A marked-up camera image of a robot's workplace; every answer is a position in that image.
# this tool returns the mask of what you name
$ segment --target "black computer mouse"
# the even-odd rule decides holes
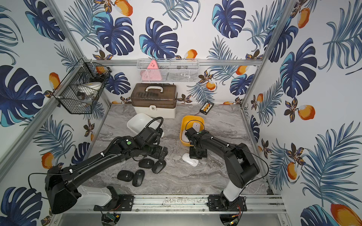
[[[135,187],[139,187],[142,184],[144,178],[144,171],[143,170],[137,170],[135,172],[135,175],[133,176],[132,185]]]
[[[141,168],[151,169],[155,162],[152,159],[145,158],[138,162],[138,166]]]
[[[166,166],[165,160],[158,160],[152,167],[152,172],[158,174]]]
[[[121,170],[117,175],[118,180],[129,182],[133,179],[133,172],[128,170]]]

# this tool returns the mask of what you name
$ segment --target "black wire basket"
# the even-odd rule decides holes
[[[71,114],[92,114],[112,71],[109,67],[82,59],[67,76],[74,74],[73,70],[77,70],[74,78],[60,95],[54,97]]]

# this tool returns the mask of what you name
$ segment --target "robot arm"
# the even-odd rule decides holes
[[[190,158],[200,158],[207,150],[216,153],[225,160],[226,169],[231,182],[238,188],[243,188],[253,179],[260,169],[254,157],[249,152],[249,148],[241,143],[228,144],[227,142],[213,137],[208,131],[196,132],[194,128],[186,130],[186,137],[194,145],[190,147]]]
[[[49,169],[45,178],[45,191],[52,212],[58,214],[73,207],[81,197],[77,187],[114,164],[139,155],[163,160],[168,151],[166,147],[158,145],[163,132],[160,128],[162,122],[157,129],[148,127],[157,119],[163,120],[161,117],[153,119],[135,137],[116,137],[104,151],[79,164],[63,169],[57,166]]]

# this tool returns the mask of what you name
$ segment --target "wire basket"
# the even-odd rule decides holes
[[[67,76],[72,70],[78,70],[74,78],[59,96],[54,97],[71,114],[92,114],[110,77],[111,69],[80,59]]]
[[[156,60],[158,69],[147,69]],[[142,83],[193,83],[198,82],[198,59],[138,59]]]

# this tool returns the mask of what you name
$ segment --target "yellow bowl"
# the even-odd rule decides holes
[[[180,141],[181,141],[181,143],[182,143],[184,146],[187,146],[187,147],[190,147],[190,146],[193,146],[193,145],[191,145],[190,143],[183,142],[183,141],[181,140],[181,138],[182,138],[182,132],[183,132],[184,130],[187,130],[187,129],[189,129],[189,128],[192,127],[193,123],[189,123],[189,124],[187,124],[187,123],[188,123],[189,121],[193,121],[193,120],[198,120],[198,121],[202,122],[203,124],[205,124],[204,119],[203,119],[202,117],[200,117],[200,116],[187,115],[187,116],[185,116],[185,117],[182,119],[181,130],[180,130]],[[201,124],[200,131],[203,130],[203,129],[205,129],[203,124]]]

